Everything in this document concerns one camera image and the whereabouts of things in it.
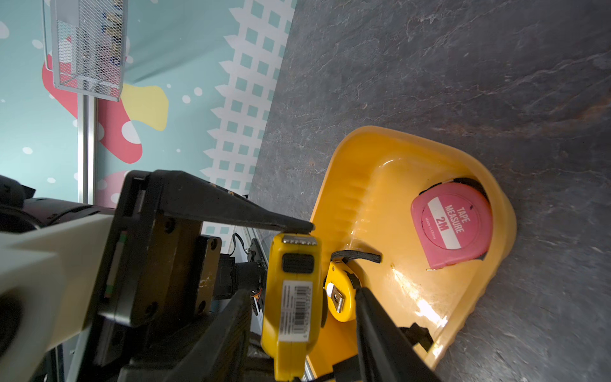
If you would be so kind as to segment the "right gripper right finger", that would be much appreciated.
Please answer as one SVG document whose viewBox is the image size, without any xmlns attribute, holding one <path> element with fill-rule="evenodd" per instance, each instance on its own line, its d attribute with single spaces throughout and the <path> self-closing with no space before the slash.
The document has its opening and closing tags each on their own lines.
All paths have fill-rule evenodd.
<svg viewBox="0 0 611 382">
<path fill-rule="evenodd" d="M 395 325 L 372 291 L 356 292 L 356 335 L 363 381 L 438 381 L 436 374 L 415 353 L 421 345 L 430 350 L 434 341 L 428 329 L 414 323 Z"/>
</svg>

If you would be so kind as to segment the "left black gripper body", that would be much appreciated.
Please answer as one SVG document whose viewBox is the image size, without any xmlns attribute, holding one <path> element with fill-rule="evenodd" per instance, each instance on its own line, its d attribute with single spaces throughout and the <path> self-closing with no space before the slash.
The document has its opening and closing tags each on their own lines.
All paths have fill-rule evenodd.
<svg viewBox="0 0 611 382">
<path fill-rule="evenodd" d="M 262 284 L 263 268 L 224 255 L 205 222 L 145 205 L 148 173 L 123 183 L 76 350 L 79 381 L 166 381 L 234 294 L 252 301 Z M 267 363 L 247 354 L 243 379 L 253 373 Z"/>
</svg>

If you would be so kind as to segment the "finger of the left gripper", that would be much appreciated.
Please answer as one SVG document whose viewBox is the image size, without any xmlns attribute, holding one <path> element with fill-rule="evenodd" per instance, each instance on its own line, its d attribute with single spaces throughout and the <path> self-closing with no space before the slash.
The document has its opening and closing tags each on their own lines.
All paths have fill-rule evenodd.
<svg viewBox="0 0 611 382">
<path fill-rule="evenodd" d="M 155 195 L 144 204 L 165 216 L 297 234 L 314 230 L 309 221 L 272 212 L 184 171 L 156 170 L 146 177 L 146 189 Z"/>
</svg>

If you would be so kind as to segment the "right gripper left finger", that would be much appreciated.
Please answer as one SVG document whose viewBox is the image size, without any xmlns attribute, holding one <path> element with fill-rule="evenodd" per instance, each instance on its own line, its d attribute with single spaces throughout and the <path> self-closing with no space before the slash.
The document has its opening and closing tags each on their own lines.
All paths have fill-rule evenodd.
<svg viewBox="0 0 611 382">
<path fill-rule="evenodd" d="M 237 291 L 166 381 L 240 381 L 248 353 L 251 297 Z"/>
</svg>

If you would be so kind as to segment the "yellow tape measure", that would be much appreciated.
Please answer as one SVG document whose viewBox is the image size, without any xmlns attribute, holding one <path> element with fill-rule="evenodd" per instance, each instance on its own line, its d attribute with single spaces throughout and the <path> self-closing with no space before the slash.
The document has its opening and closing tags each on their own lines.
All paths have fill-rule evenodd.
<svg viewBox="0 0 611 382">
<path fill-rule="evenodd" d="M 356 319 L 356 293 L 362 287 L 350 264 L 358 259 L 380 264 L 382 256 L 376 253 L 345 249 L 331 255 L 325 279 L 329 311 L 339 322 Z"/>
<path fill-rule="evenodd" d="M 281 233 L 268 260 L 261 345 L 273 359 L 275 380 L 305 372 L 322 323 L 321 245 L 312 235 Z"/>
</svg>

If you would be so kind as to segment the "pink round tape measure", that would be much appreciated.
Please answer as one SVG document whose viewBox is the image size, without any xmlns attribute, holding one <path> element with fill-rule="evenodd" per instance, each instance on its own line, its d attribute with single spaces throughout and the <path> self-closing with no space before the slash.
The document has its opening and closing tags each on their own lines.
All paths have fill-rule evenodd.
<svg viewBox="0 0 611 382">
<path fill-rule="evenodd" d="M 472 178 L 424 190 L 411 204 L 411 218 L 431 269 L 484 259 L 489 250 L 492 209 L 483 186 Z"/>
</svg>

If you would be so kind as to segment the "yellow storage tray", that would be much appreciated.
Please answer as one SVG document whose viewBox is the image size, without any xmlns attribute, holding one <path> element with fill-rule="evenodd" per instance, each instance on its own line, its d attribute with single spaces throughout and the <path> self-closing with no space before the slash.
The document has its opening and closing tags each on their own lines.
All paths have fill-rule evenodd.
<svg viewBox="0 0 611 382">
<path fill-rule="evenodd" d="M 434 270 L 415 231 L 411 204 L 424 190 L 455 178 L 472 178 L 483 186 L 493 215 L 492 241 L 484 259 Z M 380 264 L 358 259 L 350 267 L 396 326 L 416 323 L 429 330 L 432 348 L 416 345 L 414 350 L 434 372 L 516 240 L 512 205 L 480 162 L 453 147 L 381 127 L 362 127 L 341 142 L 312 221 L 322 245 L 326 324 L 308 361 L 319 380 L 362 380 L 356 319 L 337 321 L 325 293 L 334 252 L 382 256 Z"/>
</svg>

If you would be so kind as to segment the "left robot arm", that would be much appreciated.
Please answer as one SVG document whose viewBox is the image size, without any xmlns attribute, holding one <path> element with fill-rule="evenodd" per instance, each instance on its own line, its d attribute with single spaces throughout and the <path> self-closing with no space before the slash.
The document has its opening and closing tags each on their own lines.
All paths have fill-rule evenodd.
<svg viewBox="0 0 611 382">
<path fill-rule="evenodd" d="M 113 209 L 1 180 L 1 379 L 290 381 L 321 329 L 317 240 L 182 171 Z"/>
</svg>

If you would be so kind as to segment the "yellow tape measure in tray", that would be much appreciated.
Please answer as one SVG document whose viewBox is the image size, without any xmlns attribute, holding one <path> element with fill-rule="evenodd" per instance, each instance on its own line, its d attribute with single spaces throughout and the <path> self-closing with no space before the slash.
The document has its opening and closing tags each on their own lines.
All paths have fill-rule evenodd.
<svg viewBox="0 0 611 382">
<path fill-rule="evenodd" d="M 362 287 L 350 264 L 358 259 L 380 264 L 382 256 L 376 253 L 345 249 L 331 255 L 325 279 L 329 311 L 339 322 L 356 319 L 356 293 Z"/>
</svg>

